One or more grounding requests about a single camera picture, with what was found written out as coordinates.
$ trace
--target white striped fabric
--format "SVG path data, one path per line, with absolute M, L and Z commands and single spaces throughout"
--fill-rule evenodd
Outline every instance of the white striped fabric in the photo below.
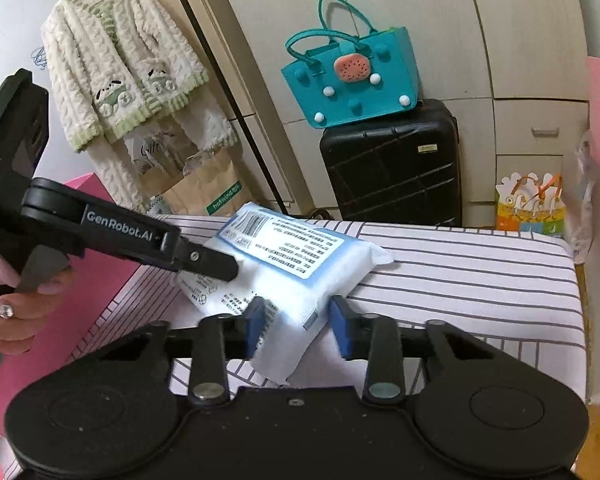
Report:
M 205 242 L 225 219 L 160 217 L 178 225 L 184 235 Z M 311 221 L 374 242 L 392 252 L 395 263 L 371 272 L 349 296 L 354 309 L 421 327 L 443 319 L 488 344 L 570 386 L 584 398 L 586 351 L 582 308 L 568 246 L 533 233 L 400 226 L 373 222 Z M 85 335 L 70 360 L 105 345 L 155 319 L 173 326 L 200 320 L 189 301 L 172 283 L 173 274 L 141 267 L 120 290 Z M 187 390 L 189 360 L 174 362 L 171 389 Z M 418 360 L 405 360 L 411 392 L 424 386 Z M 326 327 L 312 343 L 296 372 L 294 387 L 362 388 L 365 362 L 344 362 Z M 227 365 L 233 394 L 240 386 L 277 385 L 248 362 Z M 6 443 L 0 444 L 6 480 L 20 472 Z

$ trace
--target white wardrobe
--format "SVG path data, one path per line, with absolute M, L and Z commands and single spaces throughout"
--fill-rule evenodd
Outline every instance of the white wardrobe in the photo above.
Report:
M 179 2 L 162 1 L 187 28 Z M 304 120 L 280 74 L 292 60 L 285 41 L 319 26 L 317 1 L 190 0 L 293 210 L 337 206 L 318 147 L 322 131 Z M 443 100 L 458 118 L 466 226 L 493 225 L 494 186 L 513 171 L 562 171 L 569 181 L 588 111 L 578 0 L 348 1 L 378 29 L 408 28 L 423 97 Z M 329 10 L 333 28 L 366 34 L 348 10 Z

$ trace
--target ring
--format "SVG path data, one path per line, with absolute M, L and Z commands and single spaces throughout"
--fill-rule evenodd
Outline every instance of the ring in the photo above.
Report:
M 0 306 L 0 317 L 3 319 L 11 319 L 13 317 L 13 307 L 8 304 Z

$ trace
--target black metal pole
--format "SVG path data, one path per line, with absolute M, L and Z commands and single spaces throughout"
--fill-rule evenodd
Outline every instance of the black metal pole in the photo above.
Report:
M 258 145 L 256 144 L 255 139 L 253 139 L 253 135 L 251 135 L 251 130 L 249 129 L 246 121 L 244 120 L 244 115 L 240 111 L 240 107 L 238 106 L 238 103 L 235 100 L 234 94 L 231 92 L 229 83 L 226 81 L 226 78 L 224 77 L 224 74 L 222 73 L 222 69 L 220 68 L 220 65 L 218 65 L 218 60 L 216 59 L 215 54 L 211 50 L 211 46 L 209 45 L 209 42 L 206 39 L 205 33 L 202 30 L 202 27 L 200 27 L 200 23 L 198 22 L 198 19 L 196 18 L 196 15 L 193 12 L 193 9 L 191 8 L 189 1 L 188 0 L 180 0 L 180 3 L 182 4 L 182 7 L 184 7 L 184 11 L 187 13 L 187 17 L 188 17 L 189 21 L 191 22 L 191 26 L 193 27 L 193 30 L 195 31 L 195 33 L 198 37 L 198 40 L 200 41 L 202 50 L 205 51 L 205 54 L 209 60 L 211 68 L 218 76 L 218 81 L 220 82 L 222 91 L 226 95 L 227 100 L 229 101 L 229 105 L 231 106 L 231 110 L 234 111 L 236 119 L 238 119 L 238 124 L 240 124 L 240 127 L 242 128 L 242 132 L 244 133 L 244 136 L 246 137 L 247 142 L 249 143 L 249 146 L 251 147 L 251 151 L 253 152 L 253 155 L 255 155 L 256 160 L 258 161 L 260 171 L 262 171 L 264 178 L 267 180 L 267 184 L 269 184 L 269 188 L 271 189 L 271 192 L 273 193 L 273 196 L 276 199 L 276 203 L 278 204 L 280 211 L 285 215 L 288 214 L 285 203 L 283 202 L 282 197 L 280 196 L 280 193 L 278 192 L 278 188 L 276 187 L 276 183 L 273 181 L 273 177 L 271 176 L 271 173 L 269 173 L 269 168 L 267 168 L 267 164 L 264 161 L 264 159 L 262 158 L 262 154 L 260 153 L 260 150 L 258 149 Z

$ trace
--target human hand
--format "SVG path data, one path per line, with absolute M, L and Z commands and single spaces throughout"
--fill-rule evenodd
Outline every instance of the human hand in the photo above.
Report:
M 43 283 L 35 292 L 14 292 L 0 296 L 0 306 L 9 305 L 13 317 L 0 316 L 0 352 L 8 355 L 26 352 L 33 336 L 48 323 L 51 313 L 62 303 L 62 295 L 74 278 L 70 267 Z M 0 285 L 13 288 L 20 283 L 18 273 L 0 256 Z

